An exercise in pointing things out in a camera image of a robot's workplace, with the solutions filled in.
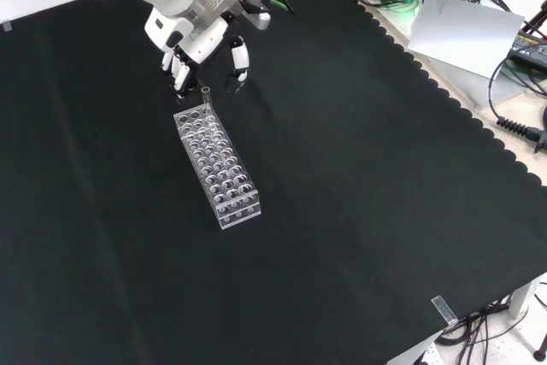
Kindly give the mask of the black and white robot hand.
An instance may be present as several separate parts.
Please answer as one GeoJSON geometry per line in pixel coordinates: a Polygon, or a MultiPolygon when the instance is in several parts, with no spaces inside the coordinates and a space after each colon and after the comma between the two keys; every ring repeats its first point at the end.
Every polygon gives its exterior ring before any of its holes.
{"type": "Polygon", "coordinates": [[[198,69],[212,58],[223,44],[231,48],[231,76],[238,85],[248,77],[250,57],[242,37],[230,28],[236,15],[227,10],[209,26],[195,34],[194,26],[184,17],[166,17],[153,9],[144,30],[152,43],[163,52],[161,71],[169,77],[178,99],[184,98],[198,84],[198,69]]]}

